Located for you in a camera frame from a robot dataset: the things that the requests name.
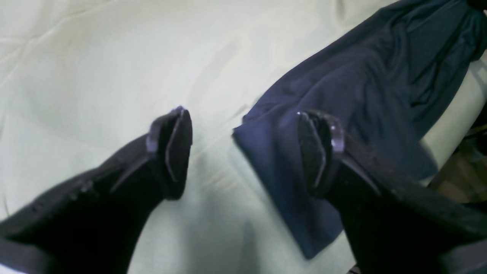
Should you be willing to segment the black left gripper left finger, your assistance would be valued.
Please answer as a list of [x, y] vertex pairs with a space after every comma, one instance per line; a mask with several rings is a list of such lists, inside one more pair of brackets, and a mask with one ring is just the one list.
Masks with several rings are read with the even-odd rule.
[[126, 274], [151, 212], [185, 190], [193, 125], [177, 107], [100, 166], [1, 222], [2, 274]]

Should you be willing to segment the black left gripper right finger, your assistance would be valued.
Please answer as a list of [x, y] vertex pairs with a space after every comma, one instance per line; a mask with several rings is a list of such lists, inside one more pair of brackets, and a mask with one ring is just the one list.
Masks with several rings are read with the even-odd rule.
[[309, 194], [329, 202], [363, 274], [485, 274], [487, 218], [404, 175], [316, 110], [298, 113]]

